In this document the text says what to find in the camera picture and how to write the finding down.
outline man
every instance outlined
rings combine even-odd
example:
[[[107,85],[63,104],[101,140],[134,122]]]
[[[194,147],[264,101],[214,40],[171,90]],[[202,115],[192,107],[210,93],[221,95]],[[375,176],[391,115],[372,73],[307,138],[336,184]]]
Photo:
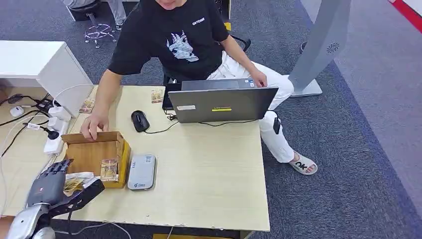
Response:
[[[64,5],[70,8],[83,7],[93,3],[95,0],[62,0]],[[126,12],[123,8],[122,0],[107,0],[110,10],[113,13],[116,29],[121,30],[121,26],[126,20]]]
[[[108,130],[108,111],[122,75],[139,73],[151,57],[158,57],[166,69],[184,79],[250,77],[258,87],[279,87],[269,110],[293,92],[289,80],[249,60],[228,35],[213,0],[142,0],[129,15],[101,78],[96,105],[81,128],[86,138],[97,138],[97,126]],[[290,163],[302,174],[314,174],[316,164],[293,151],[282,131],[274,133],[275,117],[268,111],[259,121],[265,144],[279,162]]]

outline gray stand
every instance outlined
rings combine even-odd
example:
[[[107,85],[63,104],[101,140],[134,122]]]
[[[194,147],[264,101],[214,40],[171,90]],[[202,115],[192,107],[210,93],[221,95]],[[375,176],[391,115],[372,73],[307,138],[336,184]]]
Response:
[[[290,75],[292,97],[322,94],[317,75],[344,49],[351,0],[322,0],[308,43]]]

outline robotic hand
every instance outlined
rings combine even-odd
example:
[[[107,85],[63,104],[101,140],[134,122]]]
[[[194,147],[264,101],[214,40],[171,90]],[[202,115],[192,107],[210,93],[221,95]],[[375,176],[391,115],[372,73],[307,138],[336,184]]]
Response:
[[[100,179],[93,178],[70,197],[63,193],[66,171],[72,159],[52,164],[33,182],[27,208],[14,218],[6,239],[54,239],[51,219],[83,208],[104,190]]]

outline white pants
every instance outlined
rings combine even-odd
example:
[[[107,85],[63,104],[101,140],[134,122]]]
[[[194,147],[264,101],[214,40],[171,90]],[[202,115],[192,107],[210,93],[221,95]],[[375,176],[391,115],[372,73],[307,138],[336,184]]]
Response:
[[[269,87],[278,87],[278,91],[270,104],[269,110],[274,110],[281,102],[287,99],[294,91],[292,82],[287,78],[282,77],[279,73],[270,68],[253,62],[253,64],[267,76],[267,83]],[[241,79],[250,78],[249,72],[231,58],[225,51],[223,51],[221,66],[207,78],[207,80],[218,79]],[[281,163],[290,162],[293,157],[293,149],[284,138],[282,128],[279,134],[275,134],[273,130],[274,118],[277,115],[268,111],[264,118],[259,121],[259,128],[261,130],[261,137],[267,145],[270,152]]]
[[[123,8],[122,0],[107,0],[110,5],[110,10],[113,13],[114,21],[118,25],[123,25],[126,21],[126,12]]]

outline man's left hand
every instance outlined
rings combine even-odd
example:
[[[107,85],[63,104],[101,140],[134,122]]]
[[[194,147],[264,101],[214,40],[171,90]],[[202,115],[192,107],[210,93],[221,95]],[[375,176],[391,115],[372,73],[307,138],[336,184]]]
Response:
[[[257,87],[267,87],[267,76],[264,73],[256,69],[250,74]]]

